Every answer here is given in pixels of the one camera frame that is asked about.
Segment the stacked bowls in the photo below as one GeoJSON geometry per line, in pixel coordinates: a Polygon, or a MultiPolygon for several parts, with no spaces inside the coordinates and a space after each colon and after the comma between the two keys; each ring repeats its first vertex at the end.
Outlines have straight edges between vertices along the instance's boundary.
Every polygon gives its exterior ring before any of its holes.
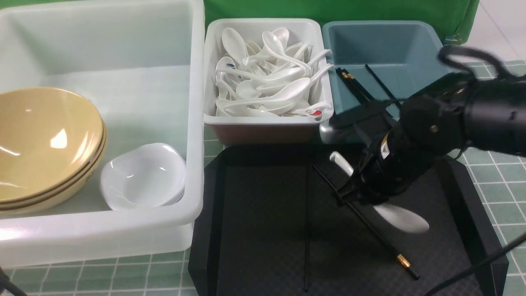
{"type": "Polygon", "coordinates": [[[0,94],[0,215],[66,201],[99,166],[104,121],[86,98],[50,87],[0,94]]]}

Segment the white plastic tub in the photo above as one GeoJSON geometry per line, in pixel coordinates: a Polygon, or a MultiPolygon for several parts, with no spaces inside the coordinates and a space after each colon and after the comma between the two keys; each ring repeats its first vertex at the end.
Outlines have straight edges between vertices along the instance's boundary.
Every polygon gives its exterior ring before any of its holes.
{"type": "Polygon", "coordinates": [[[203,48],[201,0],[95,0],[0,11],[0,92],[65,88],[90,99],[108,128],[104,162],[72,199],[31,216],[0,217],[3,268],[190,246],[203,204],[203,48]],[[109,210],[98,185],[104,163],[155,142],[186,159],[182,199],[109,210]]]}
{"type": "MultiPolygon", "coordinates": [[[[290,31],[289,45],[304,42],[314,46],[311,56],[324,49],[321,28],[318,23],[302,18],[232,18],[219,19],[208,26],[205,40],[205,124],[211,125],[222,144],[256,143],[301,143],[309,141],[318,132],[320,122],[302,117],[215,117],[215,99],[218,95],[215,86],[215,68],[219,59],[226,53],[221,42],[225,28],[235,29],[245,42],[254,41],[262,47],[261,35],[264,31],[274,31],[285,27],[290,31]]],[[[327,64],[322,58],[318,68],[327,64]]],[[[311,95],[310,103],[327,101],[332,103],[329,76],[321,78],[318,93],[311,95]]],[[[326,112],[323,120],[332,113],[326,112]]]]}

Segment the black tray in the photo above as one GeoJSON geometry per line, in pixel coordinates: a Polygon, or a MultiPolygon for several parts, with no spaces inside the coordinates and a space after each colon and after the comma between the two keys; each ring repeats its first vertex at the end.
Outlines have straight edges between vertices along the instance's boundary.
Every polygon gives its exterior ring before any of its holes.
{"type": "MultiPolygon", "coordinates": [[[[224,150],[205,169],[204,206],[195,222],[188,270],[199,295],[417,296],[500,247],[465,167],[447,158],[390,200],[423,216],[428,233],[400,232],[360,206],[420,273],[414,281],[347,208],[337,207],[331,188],[311,167],[343,185],[347,177],[328,156],[336,150],[356,164],[361,149],[224,150]]],[[[437,295],[502,296],[508,264],[502,257],[437,295]]]]}

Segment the teal bin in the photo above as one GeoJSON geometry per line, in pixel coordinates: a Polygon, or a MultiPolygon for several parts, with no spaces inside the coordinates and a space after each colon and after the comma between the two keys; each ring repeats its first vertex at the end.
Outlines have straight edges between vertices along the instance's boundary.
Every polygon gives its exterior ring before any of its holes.
{"type": "MultiPolygon", "coordinates": [[[[396,98],[408,98],[450,72],[437,60],[442,43],[433,28],[418,21],[345,21],[323,26],[327,62],[345,68],[378,100],[389,97],[365,69],[368,64],[396,98]]],[[[359,103],[335,70],[329,72],[335,113],[359,103]]],[[[389,113],[399,117],[396,106],[389,113]]]]}

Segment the green cloth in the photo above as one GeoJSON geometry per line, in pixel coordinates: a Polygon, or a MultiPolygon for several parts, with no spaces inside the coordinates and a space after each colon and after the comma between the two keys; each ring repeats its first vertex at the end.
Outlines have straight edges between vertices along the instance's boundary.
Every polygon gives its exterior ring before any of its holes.
{"type": "MultiPolygon", "coordinates": [[[[60,0],[0,0],[0,7],[60,0]]],[[[417,20],[430,24],[446,43],[468,40],[479,0],[204,0],[206,25],[220,18],[302,17],[321,26],[364,19],[417,20]]]]}

